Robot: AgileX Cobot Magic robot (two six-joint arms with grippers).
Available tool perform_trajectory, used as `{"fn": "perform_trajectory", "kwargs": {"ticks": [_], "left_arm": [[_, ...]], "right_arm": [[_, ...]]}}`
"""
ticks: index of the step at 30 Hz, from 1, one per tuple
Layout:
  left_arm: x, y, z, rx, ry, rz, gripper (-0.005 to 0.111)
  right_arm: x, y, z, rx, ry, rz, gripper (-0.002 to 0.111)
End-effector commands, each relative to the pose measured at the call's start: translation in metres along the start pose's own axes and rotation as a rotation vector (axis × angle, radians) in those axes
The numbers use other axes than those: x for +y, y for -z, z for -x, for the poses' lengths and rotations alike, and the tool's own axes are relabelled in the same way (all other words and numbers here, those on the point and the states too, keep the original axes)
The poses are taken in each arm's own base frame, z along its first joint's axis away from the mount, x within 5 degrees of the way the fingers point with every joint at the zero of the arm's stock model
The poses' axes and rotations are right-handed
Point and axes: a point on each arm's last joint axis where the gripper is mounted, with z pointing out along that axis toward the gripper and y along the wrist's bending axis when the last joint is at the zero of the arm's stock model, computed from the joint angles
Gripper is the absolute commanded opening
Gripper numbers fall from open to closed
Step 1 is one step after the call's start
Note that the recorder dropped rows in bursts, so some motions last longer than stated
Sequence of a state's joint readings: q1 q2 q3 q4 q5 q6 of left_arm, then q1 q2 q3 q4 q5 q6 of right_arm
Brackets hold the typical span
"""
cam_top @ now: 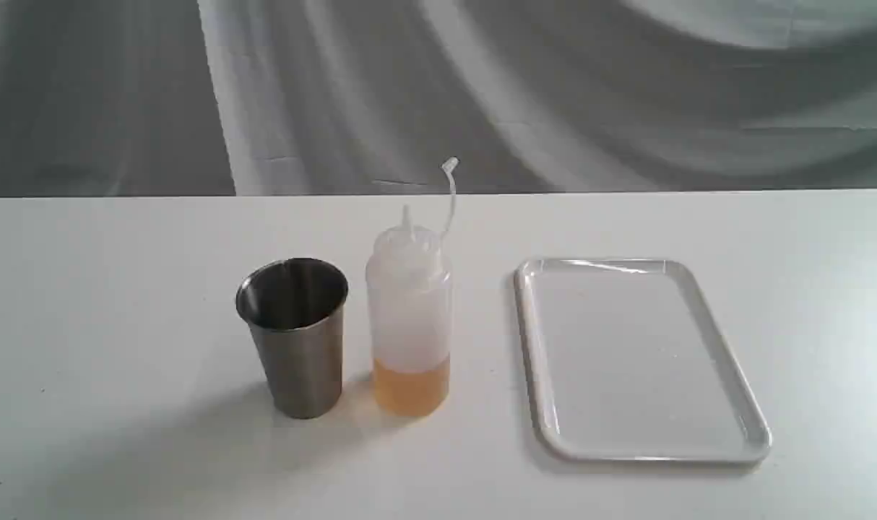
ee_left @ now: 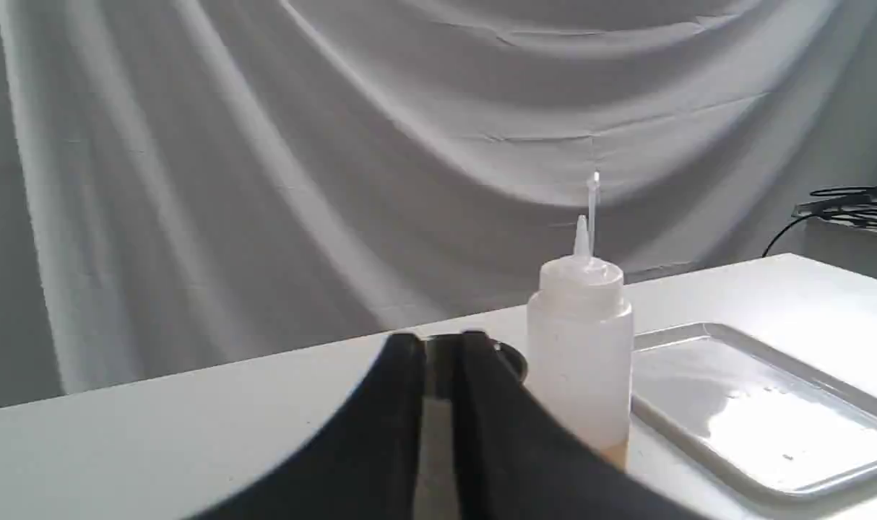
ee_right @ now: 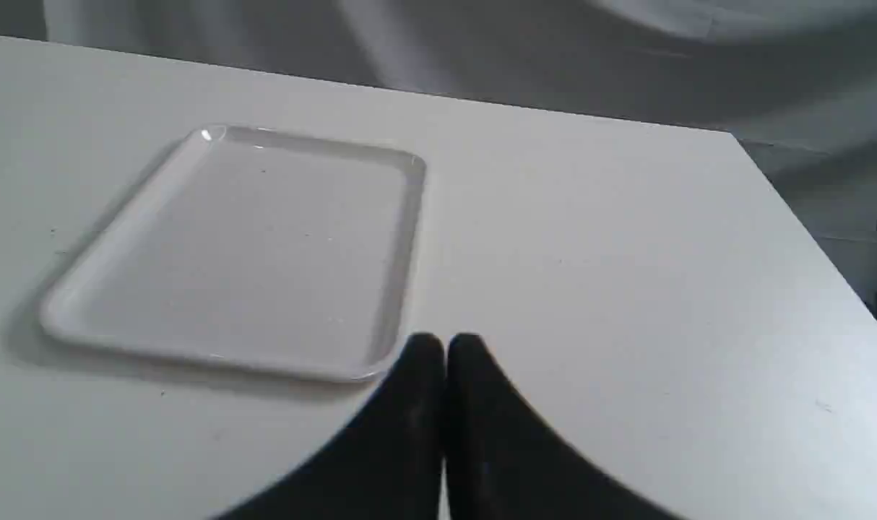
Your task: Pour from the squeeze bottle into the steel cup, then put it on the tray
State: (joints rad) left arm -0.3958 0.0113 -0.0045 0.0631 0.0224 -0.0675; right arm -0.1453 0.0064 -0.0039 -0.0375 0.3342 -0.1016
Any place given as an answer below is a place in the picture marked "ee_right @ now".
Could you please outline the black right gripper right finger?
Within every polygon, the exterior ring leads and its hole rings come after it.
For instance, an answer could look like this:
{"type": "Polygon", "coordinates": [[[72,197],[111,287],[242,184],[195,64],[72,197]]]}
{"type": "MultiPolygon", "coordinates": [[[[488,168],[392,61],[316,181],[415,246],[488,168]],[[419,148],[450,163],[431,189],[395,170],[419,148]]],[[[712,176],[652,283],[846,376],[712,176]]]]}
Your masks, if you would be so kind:
{"type": "Polygon", "coordinates": [[[669,519],[550,428],[484,339],[447,349],[446,486],[453,519],[669,519]]]}

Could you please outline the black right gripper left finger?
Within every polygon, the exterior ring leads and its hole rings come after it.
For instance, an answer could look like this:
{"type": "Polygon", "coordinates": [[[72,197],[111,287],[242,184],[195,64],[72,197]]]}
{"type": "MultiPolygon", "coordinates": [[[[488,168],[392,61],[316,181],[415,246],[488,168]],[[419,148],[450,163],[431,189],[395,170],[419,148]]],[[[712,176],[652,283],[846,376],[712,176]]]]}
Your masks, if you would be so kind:
{"type": "Polygon", "coordinates": [[[409,336],[358,414],[312,457],[225,519],[435,519],[439,515],[445,353],[409,336]]]}

